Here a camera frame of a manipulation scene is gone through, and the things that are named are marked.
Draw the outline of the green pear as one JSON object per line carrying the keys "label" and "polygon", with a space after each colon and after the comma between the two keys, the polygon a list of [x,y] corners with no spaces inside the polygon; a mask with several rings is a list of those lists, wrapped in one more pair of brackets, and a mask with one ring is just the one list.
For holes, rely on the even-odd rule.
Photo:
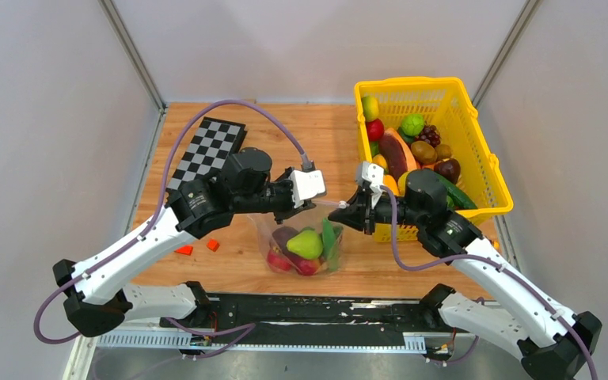
{"label": "green pear", "polygon": [[287,247],[304,259],[317,259],[324,250],[322,238],[315,230],[302,230],[289,240]]}

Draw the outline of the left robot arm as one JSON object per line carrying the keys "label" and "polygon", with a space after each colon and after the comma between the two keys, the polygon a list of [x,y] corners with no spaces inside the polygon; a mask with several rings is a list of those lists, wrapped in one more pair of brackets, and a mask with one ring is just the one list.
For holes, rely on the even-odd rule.
{"label": "left robot arm", "polygon": [[132,280],[173,250],[229,226],[236,214],[271,213],[282,222],[312,208],[312,200],[325,193],[321,171],[312,165],[288,168],[276,180],[270,177],[271,167],[262,150],[231,154],[221,169],[171,191],[154,215],[109,248],[83,261],[55,264],[69,322],[87,337],[151,317],[205,325],[211,306],[199,286],[145,287]]}

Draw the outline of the clear zip top bag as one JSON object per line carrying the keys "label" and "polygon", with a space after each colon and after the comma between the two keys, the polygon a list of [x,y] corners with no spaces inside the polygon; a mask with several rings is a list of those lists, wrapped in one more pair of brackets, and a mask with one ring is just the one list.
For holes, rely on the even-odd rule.
{"label": "clear zip top bag", "polygon": [[250,215],[266,265],[276,273],[302,277],[339,271],[344,226],[329,219],[338,206],[338,202],[320,200],[313,209],[280,224],[271,214]]}

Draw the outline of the long green cucumber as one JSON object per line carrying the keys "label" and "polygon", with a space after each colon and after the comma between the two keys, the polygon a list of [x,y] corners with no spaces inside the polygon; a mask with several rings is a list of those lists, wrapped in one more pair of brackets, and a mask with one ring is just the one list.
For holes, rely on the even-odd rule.
{"label": "long green cucumber", "polygon": [[323,243],[323,252],[321,259],[327,265],[327,270],[335,272],[340,266],[340,240],[343,233],[343,227],[340,224],[333,223],[327,218],[321,222],[321,240]]}

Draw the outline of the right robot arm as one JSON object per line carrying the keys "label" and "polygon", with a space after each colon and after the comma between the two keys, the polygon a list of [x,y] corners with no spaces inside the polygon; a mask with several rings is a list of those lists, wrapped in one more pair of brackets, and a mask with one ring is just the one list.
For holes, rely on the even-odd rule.
{"label": "right robot arm", "polygon": [[429,169],[408,174],[406,192],[395,196],[368,168],[356,177],[355,194],[329,218],[365,234],[389,224],[413,226],[433,264],[449,264],[483,287],[497,308],[482,306],[438,285],[423,298],[420,319],[430,330],[463,329],[515,357],[533,379],[573,379],[582,367],[599,373],[592,359],[602,330],[591,312],[576,313],[536,287],[514,268],[481,230],[447,204],[443,179]]}

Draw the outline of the red tomato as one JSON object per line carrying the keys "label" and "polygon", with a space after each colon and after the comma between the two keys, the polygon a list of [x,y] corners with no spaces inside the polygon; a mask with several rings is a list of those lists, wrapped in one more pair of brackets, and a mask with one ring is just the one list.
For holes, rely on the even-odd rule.
{"label": "red tomato", "polygon": [[294,262],[296,272],[301,276],[314,276],[320,268],[321,262],[319,259],[304,259],[297,257]]}

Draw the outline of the red apple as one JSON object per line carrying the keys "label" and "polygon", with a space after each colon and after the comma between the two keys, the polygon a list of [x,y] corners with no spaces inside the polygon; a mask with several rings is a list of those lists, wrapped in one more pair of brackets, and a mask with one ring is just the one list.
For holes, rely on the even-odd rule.
{"label": "red apple", "polygon": [[268,251],[266,262],[269,268],[274,272],[289,272],[292,269],[289,260],[283,254],[276,252],[273,249]]}

